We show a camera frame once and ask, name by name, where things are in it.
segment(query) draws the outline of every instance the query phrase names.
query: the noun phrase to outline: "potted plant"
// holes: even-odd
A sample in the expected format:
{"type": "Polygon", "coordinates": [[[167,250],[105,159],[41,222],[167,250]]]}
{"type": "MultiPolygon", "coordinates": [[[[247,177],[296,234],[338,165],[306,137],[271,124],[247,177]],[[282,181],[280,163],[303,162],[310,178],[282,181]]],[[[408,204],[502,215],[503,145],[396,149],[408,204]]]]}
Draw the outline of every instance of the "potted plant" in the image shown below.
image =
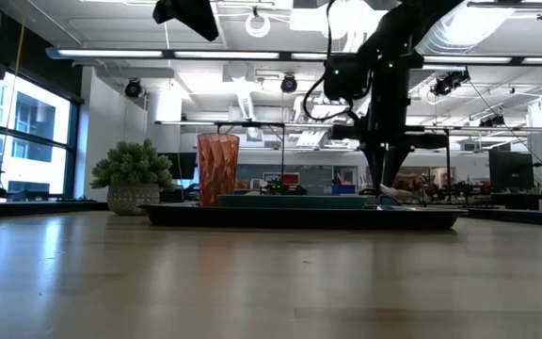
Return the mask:
{"type": "Polygon", "coordinates": [[[146,213],[138,206],[159,203],[161,187],[172,186],[171,162],[158,155],[151,140],[143,145],[121,141],[108,151],[91,172],[92,188],[108,186],[108,208],[119,216],[139,216],[146,213]]]}

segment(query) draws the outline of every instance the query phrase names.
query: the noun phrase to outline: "computer monitor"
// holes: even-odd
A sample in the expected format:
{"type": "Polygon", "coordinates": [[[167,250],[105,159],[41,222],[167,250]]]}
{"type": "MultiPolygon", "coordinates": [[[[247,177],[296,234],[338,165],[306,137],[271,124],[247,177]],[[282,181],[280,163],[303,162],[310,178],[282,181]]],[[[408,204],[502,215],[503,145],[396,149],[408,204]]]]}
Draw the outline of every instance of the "computer monitor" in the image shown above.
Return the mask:
{"type": "Polygon", "coordinates": [[[196,168],[196,153],[160,153],[168,156],[172,162],[170,174],[175,180],[194,179],[194,169],[196,168]]]}
{"type": "Polygon", "coordinates": [[[533,156],[527,153],[488,153],[490,185],[495,188],[531,189],[534,187],[533,156]]]}

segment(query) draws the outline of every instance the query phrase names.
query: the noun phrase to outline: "orange object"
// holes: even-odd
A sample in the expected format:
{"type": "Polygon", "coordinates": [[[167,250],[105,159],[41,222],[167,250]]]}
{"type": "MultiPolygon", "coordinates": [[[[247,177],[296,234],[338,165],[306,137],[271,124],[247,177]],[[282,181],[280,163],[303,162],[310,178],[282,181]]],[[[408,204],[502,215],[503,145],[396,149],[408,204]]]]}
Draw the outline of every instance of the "orange object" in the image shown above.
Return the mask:
{"type": "Polygon", "coordinates": [[[217,206],[219,194],[233,194],[240,138],[227,134],[198,136],[199,203],[217,206]]]}

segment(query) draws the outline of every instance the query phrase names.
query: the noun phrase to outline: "black tray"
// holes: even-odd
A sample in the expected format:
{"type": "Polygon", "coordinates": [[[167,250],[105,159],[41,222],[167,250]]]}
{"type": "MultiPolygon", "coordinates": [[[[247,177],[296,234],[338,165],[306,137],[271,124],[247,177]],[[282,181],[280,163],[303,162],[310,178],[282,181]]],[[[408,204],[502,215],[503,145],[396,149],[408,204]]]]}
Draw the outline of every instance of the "black tray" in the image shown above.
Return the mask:
{"type": "Polygon", "coordinates": [[[297,228],[339,230],[448,230],[463,210],[391,207],[390,210],[331,210],[143,205],[161,226],[297,228]]]}

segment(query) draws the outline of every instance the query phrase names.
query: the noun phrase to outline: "green plant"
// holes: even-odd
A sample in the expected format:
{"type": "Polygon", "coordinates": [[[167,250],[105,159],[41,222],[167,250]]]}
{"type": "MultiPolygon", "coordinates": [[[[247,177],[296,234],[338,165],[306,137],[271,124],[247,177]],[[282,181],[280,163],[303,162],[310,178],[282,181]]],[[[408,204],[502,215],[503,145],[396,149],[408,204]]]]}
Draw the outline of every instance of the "green plant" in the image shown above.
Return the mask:
{"type": "Polygon", "coordinates": [[[146,139],[143,145],[121,141],[91,171],[95,177],[91,187],[139,184],[171,187],[173,177],[168,171],[170,166],[168,157],[158,155],[150,139],[146,139]]]}

